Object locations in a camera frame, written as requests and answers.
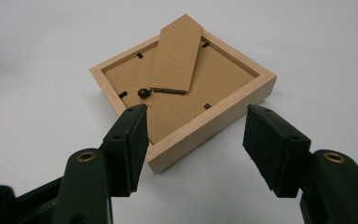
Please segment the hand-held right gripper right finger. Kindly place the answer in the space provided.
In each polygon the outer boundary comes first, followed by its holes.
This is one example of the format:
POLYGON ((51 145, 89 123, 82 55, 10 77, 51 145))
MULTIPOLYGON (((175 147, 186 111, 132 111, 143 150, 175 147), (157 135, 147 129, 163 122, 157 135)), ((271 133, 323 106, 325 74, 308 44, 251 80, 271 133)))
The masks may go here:
POLYGON ((310 139, 260 105, 247 106, 243 147, 279 198, 301 193, 305 224, 358 224, 358 165, 330 149, 310 152, 310 139))

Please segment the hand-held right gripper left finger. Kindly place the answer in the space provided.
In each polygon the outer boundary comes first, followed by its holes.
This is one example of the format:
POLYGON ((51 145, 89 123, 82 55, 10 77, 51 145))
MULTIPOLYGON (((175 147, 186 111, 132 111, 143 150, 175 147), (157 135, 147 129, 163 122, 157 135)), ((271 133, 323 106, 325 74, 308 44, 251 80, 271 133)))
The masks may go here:
POLYGON ((147 107, 127 108, 98 148, 79 150, 68 159, 52 224, 112 224, 113 197, 138 188, 149 145, 147 107))

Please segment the wooden block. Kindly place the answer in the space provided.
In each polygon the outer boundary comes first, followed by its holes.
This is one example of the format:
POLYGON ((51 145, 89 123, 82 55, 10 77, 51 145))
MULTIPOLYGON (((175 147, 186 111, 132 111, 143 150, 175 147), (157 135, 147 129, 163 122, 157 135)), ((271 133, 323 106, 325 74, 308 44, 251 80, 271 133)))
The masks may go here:
POLYGON ((147 107, 146 161, 158 174, 268 97, 276 77, 188 15, 91 68, 122 114, 147 107))

